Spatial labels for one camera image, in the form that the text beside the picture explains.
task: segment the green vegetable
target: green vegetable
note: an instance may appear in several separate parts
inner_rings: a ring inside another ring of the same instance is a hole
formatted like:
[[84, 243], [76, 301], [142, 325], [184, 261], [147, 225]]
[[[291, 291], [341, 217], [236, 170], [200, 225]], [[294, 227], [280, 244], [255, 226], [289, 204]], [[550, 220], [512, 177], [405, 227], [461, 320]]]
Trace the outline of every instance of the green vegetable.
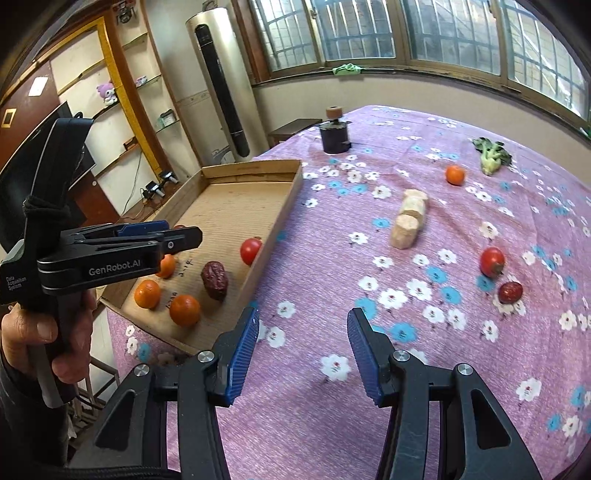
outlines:
[[488, 138], [480, 137], [472, 140], [472, 143], [482, 153], [480, 169], [484, 175], [490, 177], [501, 165], [511, 165], [511, 155], [503, 148], [503, 142], [493, 143]]

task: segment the plush toy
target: plush toy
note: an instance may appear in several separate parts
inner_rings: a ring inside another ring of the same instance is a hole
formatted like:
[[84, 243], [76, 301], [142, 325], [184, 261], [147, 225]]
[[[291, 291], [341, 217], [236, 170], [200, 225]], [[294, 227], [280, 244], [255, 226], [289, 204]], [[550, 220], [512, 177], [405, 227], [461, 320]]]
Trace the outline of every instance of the plush toy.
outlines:
[[115, 93], [115, 87], [111, 82], [99, 85], [96, 88], [96, 91], [99, 92], [99, 95], [105, 101], [106, 106], [113, 105], [119, 101]]

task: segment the black monitor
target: black monitor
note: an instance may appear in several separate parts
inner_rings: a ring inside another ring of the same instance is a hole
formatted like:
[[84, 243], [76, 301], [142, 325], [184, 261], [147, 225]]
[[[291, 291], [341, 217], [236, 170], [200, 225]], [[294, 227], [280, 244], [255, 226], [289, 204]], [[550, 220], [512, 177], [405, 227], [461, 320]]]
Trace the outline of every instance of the black monitor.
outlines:
[[[31, 193], [37, 165], [51, 127], [58, 118], [71, 117], [68, 103], [62, 103], [29, 134], [0, 171], [0, 205], [2, 206], [0, 208], [0, 245], [6, 252], [9, 252], [22, 238], [25, 229], [22, 203]], [[95, 162], [85, 148], [81, 152], [80, 164], [72, 178], [72, 186], [94, 166]], [[68, 206], [72, 215], [71, 225], [68, 227], [75, 228], [82, 225], [86, 217], [76, 202], [70, 199]]]

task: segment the small table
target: small table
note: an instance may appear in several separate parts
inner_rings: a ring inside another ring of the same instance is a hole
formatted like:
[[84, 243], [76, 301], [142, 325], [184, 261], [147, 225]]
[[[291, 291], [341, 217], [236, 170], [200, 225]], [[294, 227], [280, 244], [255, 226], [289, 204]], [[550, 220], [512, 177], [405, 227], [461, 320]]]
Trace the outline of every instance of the small table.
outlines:
[[293, 137], [302, 130], [321, 123], [321, 121], [321, 118], [297, 118], [296, 120], [293, 120], [293, 122], [289, 122], [288, 124], [283, 125], [283, 127], [273, 130], [269, 134], [271, 146], [274, 147], [280, 142], [284, 142], [289, 137]]

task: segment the wooden door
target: wooden door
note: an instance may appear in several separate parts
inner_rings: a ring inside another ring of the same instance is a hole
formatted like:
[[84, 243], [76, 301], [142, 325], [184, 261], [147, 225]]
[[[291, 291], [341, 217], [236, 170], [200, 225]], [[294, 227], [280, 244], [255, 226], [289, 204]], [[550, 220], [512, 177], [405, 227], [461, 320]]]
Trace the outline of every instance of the wooden door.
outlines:
[[[29, 96], [33, 81], [47, 77], [47, 83], [39, 96]], [[52, 111], [60, 105], [56, 84], [49, 62], [44, 63], [24, 82], [0, 108], [0, 121], [7, 109], [16, 109], [12, 114], [10, 128], [0, 128], [0, 170], [10, 159], [23, 140]], [[117, 211], [106, 197], [92, 173], [87, 173], [70, 190], [70, 198], [76, 202], [86, 220], [84, 226], [116, 222]]]

